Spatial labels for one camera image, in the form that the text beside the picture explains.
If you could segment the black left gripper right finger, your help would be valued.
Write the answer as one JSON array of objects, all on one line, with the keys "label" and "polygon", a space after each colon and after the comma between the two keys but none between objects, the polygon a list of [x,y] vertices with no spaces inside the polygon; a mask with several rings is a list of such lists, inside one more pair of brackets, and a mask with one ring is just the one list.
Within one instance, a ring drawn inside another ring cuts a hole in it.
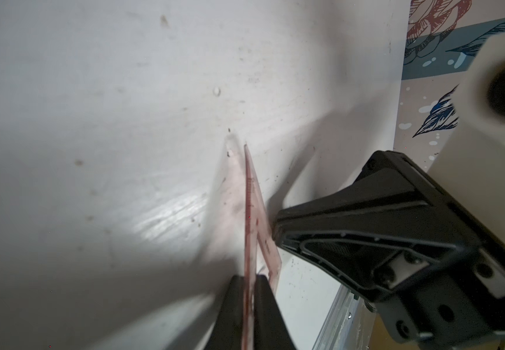
[{"label": "black left gripper right finger", "polygon": [[264,275],[256,277],[253,320],[255,350],[296,350],[269,280]]}]

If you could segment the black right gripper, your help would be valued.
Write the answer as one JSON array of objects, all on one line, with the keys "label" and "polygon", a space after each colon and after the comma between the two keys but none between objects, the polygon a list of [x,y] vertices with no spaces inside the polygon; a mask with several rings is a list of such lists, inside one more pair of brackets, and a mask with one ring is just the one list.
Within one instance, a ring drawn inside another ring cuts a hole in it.
[{"label": "black right gripper", "polygon": [[476,250],[451,195],[402,153],[377,151],[350,186],[281,210],[273,237],[373,303],[398,343],[505,338],[505,250]]}]

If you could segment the pink triangle ruler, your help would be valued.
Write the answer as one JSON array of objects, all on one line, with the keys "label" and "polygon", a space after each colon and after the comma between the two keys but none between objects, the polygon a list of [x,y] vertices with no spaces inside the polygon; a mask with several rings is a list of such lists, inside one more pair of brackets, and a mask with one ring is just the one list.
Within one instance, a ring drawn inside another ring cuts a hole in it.
[{"label": "pink triangle ruler", "polygon": [[253,348],[253,312],[255,308],[254,289],[257,275],[268,278],[270,289],[277,291],[282,268],[282,260],[276,243],[266,206],[262,197],[252,156],[247,145],[245,152],[245,282],[242,348]]}]

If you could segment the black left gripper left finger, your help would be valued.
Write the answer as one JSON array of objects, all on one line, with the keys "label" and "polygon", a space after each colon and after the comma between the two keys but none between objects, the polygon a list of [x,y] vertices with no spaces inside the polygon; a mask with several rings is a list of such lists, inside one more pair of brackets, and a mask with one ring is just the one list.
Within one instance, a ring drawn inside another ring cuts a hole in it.
[{"label": "black left gripper left finger", "polygon": [[244,284],[242,276],[231,278],[204,350],[242,349]]}]

